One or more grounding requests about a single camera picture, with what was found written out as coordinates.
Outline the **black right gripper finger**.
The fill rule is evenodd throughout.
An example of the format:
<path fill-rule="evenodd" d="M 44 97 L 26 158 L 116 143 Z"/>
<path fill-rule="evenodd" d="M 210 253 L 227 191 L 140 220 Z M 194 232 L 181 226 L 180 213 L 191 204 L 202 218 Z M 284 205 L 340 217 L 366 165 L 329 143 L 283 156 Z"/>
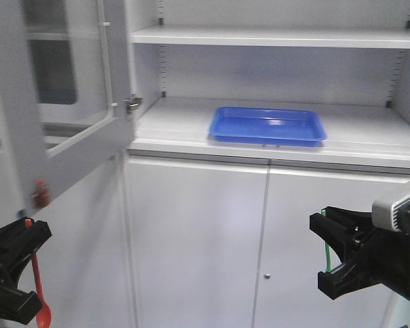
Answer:
<path fill-rule="evenodd" d="M 34 292 L 0 284 L 0 319 L 27 325 L 42 309 L 42 302 Z"/>

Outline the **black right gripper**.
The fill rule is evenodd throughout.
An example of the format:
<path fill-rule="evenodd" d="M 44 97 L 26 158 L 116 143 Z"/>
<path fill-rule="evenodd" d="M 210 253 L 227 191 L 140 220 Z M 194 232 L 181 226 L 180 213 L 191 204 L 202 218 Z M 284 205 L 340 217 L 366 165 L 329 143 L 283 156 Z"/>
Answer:
<path fill-rule="evenodd" d="M 410 301 L 410 234 L 376 229 L 370 212 L 332 206 L 311 214 L 309 228 L 341 263 L 317 274 L 330 299 L 382 284 Z"/>

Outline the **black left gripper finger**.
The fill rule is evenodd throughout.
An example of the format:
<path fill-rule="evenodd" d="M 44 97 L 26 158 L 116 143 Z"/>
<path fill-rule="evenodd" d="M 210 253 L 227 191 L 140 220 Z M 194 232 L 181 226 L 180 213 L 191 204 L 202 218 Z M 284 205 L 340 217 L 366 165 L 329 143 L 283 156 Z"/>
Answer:
<path fill-rule="evenodd" d="M 48 223 L 18 219 L 0 228 L 0 280 L 18 280 L 28 262 L 52 237 Z"/>

